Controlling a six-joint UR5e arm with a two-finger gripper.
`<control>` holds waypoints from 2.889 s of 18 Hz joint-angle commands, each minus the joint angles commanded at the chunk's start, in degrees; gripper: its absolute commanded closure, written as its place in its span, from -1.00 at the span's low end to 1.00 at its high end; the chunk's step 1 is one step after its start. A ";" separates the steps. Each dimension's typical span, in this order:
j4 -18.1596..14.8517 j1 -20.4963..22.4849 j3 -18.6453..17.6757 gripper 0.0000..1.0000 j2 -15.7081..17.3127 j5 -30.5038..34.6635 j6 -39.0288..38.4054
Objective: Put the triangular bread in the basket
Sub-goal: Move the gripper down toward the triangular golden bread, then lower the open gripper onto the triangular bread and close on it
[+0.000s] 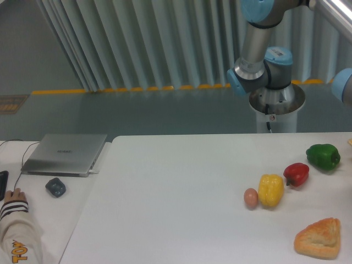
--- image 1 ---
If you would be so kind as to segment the cream sleeved forearm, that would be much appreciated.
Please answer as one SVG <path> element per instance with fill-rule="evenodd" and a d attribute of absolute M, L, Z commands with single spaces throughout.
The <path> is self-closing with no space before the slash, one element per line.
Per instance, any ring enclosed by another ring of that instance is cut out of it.
<path fill-rule="evenodd" d="M 43 263 L 40 233 L 26 201 L 1 208 L 1 263 Z"/>

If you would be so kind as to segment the person's hand on mouse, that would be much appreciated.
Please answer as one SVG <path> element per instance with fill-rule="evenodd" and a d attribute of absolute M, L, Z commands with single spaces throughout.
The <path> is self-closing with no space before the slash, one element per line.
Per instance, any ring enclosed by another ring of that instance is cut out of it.
<path fill-rule="evenodd" d="M 21 188 L 16 188 L 14 191 L 8 190 L 4 196 L 4 203 L 13 202 L 13 201 L 21 201 L 27 202 L 25 193 L 21 190 Z"/>

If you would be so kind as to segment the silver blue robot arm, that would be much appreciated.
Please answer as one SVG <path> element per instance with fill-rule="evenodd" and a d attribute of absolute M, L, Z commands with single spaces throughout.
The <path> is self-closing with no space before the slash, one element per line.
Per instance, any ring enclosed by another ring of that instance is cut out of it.
<path fill-rule="evenodd" d="M 303 90 L 292 84 L 291 52 L 268 45 L 285 12 L 300 6 L 320 11 L 339 32 L 351 39 L 351 1 L 242 1 L 241 12 L 247 21 L 245 40 L 240 57 L 227 71 L 236 94 L 258 93 L 262 107 L 299 108 L 304 104 Z"/>

